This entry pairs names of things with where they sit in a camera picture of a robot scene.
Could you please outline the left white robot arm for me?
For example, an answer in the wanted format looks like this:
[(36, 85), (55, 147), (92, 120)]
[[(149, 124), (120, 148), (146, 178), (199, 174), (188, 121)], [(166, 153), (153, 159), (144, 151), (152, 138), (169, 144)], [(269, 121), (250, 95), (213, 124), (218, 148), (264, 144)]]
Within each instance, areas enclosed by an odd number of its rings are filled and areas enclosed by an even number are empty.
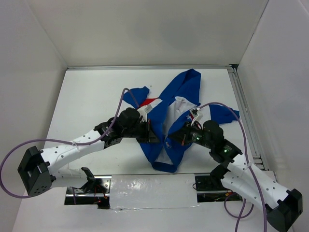
[(95, 126), (68, 144), (39, 150), (30, 147), (17, 168), (28, 196), (35, 197), (52, 187), (60, 168), (85, 155), (119, 144), (123, 138), (135, 138), (140, 144), (157, 144), (150, 119), (142, 110), (127, 108), (116, 118)]

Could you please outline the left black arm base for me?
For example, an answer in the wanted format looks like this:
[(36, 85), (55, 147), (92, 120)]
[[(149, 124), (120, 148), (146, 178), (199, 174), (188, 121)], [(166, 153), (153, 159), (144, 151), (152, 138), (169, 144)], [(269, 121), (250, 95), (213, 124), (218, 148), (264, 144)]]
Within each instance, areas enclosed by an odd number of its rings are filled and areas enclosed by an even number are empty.
[(111, 177), (93, 175), (89, 168), (82, 167), (82, 171), (86, 174), (87, 182), (80, 187), (84, 193), (110, 193)]

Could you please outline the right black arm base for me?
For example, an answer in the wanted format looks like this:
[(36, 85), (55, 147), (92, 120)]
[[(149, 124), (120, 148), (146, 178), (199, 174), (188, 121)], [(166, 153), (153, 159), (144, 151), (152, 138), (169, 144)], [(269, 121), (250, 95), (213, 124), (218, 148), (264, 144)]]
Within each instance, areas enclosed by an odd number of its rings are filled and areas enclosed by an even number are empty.
[(195, 175), (195, 183), (192, 187), (199, 192), (227, 191), (221, 182), (227, 172), (228, 170), (226, 168), (218, 165), (210, 173)]

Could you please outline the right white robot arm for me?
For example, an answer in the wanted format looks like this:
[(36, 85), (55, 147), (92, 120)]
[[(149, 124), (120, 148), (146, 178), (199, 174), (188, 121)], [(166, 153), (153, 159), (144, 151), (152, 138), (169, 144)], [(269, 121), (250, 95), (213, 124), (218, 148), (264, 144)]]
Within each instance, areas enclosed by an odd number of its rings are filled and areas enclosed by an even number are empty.
[(219, 164), (210, 174), (212, 187), (230, 189), (253, 203), (277, 231), (288, 231), (302, 214), (302, 194), (280, 185), (248, 162), (242, 151), (225, 139), (216, 121), (204, 122), (201, 129), (185, 123), (169, 138), (180, 145), (195, 143), (210, 149), (210, 156)]

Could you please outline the blue white red jacket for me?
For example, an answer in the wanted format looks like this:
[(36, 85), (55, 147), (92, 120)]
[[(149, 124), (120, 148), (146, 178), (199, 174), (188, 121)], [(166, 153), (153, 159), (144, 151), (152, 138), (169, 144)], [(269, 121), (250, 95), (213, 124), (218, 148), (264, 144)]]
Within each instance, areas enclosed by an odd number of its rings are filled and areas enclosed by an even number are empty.
[(177, 75), (157, 98), (149, 98), (149, 88), (133, 88), (124, 94), (123, 106), (136, 109), (150, 105), (147, 118), (156, 136), (157, 144), (141, 144), (140, 147), (151, 166), (157, 170), (174, 173), (184, 153), (191, 146), (181, 145), (168, 136), (192, 121), (190, 110), (200, 106), (201, 74), (190, 69)]

